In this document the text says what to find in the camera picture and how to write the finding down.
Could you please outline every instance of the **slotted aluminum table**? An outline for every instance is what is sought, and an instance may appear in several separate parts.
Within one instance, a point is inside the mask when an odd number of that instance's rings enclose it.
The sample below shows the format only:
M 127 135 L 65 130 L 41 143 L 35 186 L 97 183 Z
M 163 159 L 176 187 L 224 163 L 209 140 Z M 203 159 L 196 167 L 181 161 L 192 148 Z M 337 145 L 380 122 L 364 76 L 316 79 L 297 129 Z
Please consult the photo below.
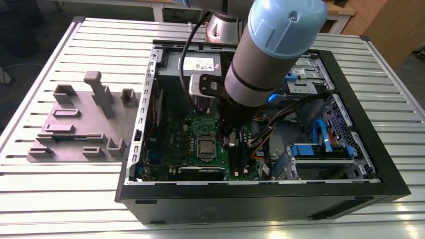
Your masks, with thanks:
M 200 28 L 195 41 L 205 40 Z M 413 238 L 425 235 L 424 110 L 373 45 L 357 36 L 320 34 L 373 122 L 412 195 L 337 220 L 143 225 L 113 201 L 120 163 L 29 163 L 27 153 L 57 84 L 89 90 L 88 70 L 111 91 L 143 90 L 153 39 L 184 41 L 184 24 L 87 18 L 73 22 L 0 137 L 0 236 L 64 238 Z

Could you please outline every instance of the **black strap band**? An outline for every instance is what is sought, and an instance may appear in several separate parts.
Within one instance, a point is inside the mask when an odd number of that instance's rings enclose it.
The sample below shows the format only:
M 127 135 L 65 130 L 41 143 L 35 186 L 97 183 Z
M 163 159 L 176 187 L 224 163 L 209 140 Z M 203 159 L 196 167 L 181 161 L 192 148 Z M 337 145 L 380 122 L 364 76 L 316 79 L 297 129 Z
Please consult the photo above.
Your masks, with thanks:
M 227 15 L 228 0 L 221 0 L 221 12 Z
M 273 87 L 273 88 L 260 88 L 257 86 L 253 86 L 252 84 L 249 84 L 247 81 L 244 81 L 244 79 L 239 76 L 239 74 L 236 73 L 236 70 L 235 70 L 235 66 L 233 66 L 233 62 L 231 64 L 231 68 L 232 68 L 232 72 L 239 80 L 239 82 L 247 86 L 248 88 L 251 88 L 253 91 L 260 91 L 260 92 L 268 92 L 268 91 L 273 91 L 276 90 L 277 86 Z
M 217 13 L 213 13 L 215 17 L 219 18 L 221 21 L 225 21 L 225 22 L 236 22 L 236 18 L 229 18 L 229 17 L 225 17 Z

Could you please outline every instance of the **black cable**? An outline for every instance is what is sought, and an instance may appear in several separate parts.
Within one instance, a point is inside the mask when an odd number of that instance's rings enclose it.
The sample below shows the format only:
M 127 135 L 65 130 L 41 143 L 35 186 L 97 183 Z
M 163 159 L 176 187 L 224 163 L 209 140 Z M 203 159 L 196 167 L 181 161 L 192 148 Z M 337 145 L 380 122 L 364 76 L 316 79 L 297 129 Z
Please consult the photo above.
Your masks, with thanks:
M 192 97 L 189 95 L 189 92 L 187 91 L 187 86 L 185 86 L 185 81 L 184 81 L 184 64 L 185 64 L 185 56 L 187 56 L 187 52 L 188 52 L 188 48 L 189 48 L 189 44 L 192 42 L 193 36 L 196 31 L 199 30 L 199 27 L 201 26 L 203 22 L 207 20 L 208 16 L 211 15 L 211 11 L 205 12 L 200 21 L 197 22 L 196 26 L 192 29 L 191 35 L 188 37 L 183 52 L 181 52 L 181 58 L 180 58 L 180 63 L 179 63 L 179 79 L 180 79 L 180 85 L 181 85 L 181 89 L 184 90 L 187 99 L 193 107 L 193 110 L 196 111 L 196 113 L 199 113 L 200 115 L 203 115 L 207 112 L 207 109 L 200 109 L 196 105 L 195 102 L 192 100 Z
M 268 173 L 268 177 L 267 177 L 267 180 L 272 180 L 272 157 L 271 157 L 271 148 L 269 148 L 269 143 L 271 143 L 271 140 L 269 138 L 267 139 L 267 142 L 264 143 L 263 145 L 263 152 L 264 152 L 264 163 L 269 169 L 269 173 Z
M 319 99 L 325 99 L 331 96 L 331 93 L 321 93 L 319 95 L 313 95 L 313 96 L 307 96 L 303 99 L 300 99 L 299 101 L 296 101 L 295 103 L 292 103 L 291 105 L 288 105 L 285 108 L 283 108 L 276 115 L 273 116 L 273 118 L 271 119 L 271 121 L 267 124 L 267 127 L 269 127 L 271 125 L 273 125 L 279 119 L 281 119 L 283 117 L 288 116 L 289 114 L 292 114 L 301 105 L 304 105 L 307 102 L 312 101 L 312 100 L 319 100 Z
M 199 12 L 200 12 L 200 17 L 199 17 L 199 21 L 200 21 L 204 15 L 204 11 L 199 11 Z
M 255 143 L 259 139 L 265 138 L 265 137 L 268 136 L 268 134 L 273 132 L 273 128 L 275 128 L 275 127 L 269 127 L 269 128 L 263 132 L 261 135 L 259 135 L 256 138 L 253 138 L 252 141 L 251 141 L 251 145 L 253 145 L 253 143 Z
M 237 33 L 237 42 L 240 42 L 240 19 L 236 19 L 236 33 Z

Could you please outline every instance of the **black computer case frame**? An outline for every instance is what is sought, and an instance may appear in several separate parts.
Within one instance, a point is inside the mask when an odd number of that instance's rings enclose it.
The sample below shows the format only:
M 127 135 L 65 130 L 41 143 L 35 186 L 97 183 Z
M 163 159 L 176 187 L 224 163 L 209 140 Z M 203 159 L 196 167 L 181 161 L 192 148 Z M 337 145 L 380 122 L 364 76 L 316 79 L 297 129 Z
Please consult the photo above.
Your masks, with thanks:
M 173 46 L 176 42 L 155 41 Z M 233 48 L 233 45 L 193 43 Z M 381 183 L 307 183 L 260 185 L 125 185 L 124 158 L 116 202 L 124 203 L 141 223 L 223 223 L 279 220 L 335 219 L 374 203 L 390 202 L 410 194 L 389 153 L 357 100 L 331 51 L 320 55 L 337 89 Z

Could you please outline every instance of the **table leg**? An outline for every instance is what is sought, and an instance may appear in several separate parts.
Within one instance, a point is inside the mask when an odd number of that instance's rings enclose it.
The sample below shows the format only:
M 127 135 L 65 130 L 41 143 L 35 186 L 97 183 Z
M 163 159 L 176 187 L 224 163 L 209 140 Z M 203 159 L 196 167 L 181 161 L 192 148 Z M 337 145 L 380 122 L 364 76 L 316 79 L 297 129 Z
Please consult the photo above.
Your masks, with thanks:
M 164 22 L 164 16 L 163 16 L 163 4 L 152 4 L 152 10 L 153 10 L 153 18 L 157 22 Z
M 333 24 L 329 34 L 341 34 L 348 21 L 351 20 L 351 16 L 336 16 L 336 23 Z
M 55 1 L 57 11 L 65 10 L 65 2 L 64 1 Z
M 8 84 L 12 81 L 11 76 L 7 74 L 0 66 L 0 84 Z

